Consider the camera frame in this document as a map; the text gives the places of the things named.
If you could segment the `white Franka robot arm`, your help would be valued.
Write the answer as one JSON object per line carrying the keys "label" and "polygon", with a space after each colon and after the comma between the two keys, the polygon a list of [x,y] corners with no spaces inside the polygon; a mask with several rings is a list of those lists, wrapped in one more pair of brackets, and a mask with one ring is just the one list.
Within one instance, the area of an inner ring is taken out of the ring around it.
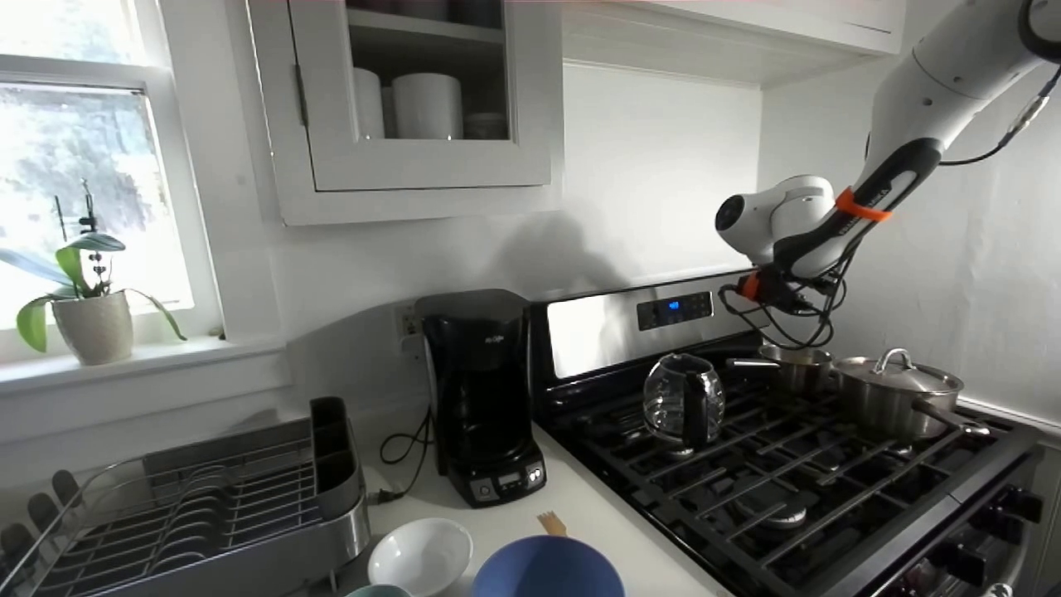
{"label": "white Franka robot arm", "polygon": [[716,234],[752,264],[736,292],[800,319],[827,317],[861,235],[917,190],[961,131],[1035,63],[1061,61],[1061,0],[957,0],[886,76],[864,166],[832,192],[790,176],[728,197]]}

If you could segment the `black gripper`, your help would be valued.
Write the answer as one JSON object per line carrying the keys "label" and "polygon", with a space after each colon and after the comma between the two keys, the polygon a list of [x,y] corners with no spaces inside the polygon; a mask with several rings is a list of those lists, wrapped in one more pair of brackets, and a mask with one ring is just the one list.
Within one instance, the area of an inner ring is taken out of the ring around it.
{"label": "black gripper", "polygon": [[762,308],[780,308],[781,317],[817,319],[836,308],[838,278],[793,278],[790,271],[767,266],[738,278],[738,296]]}

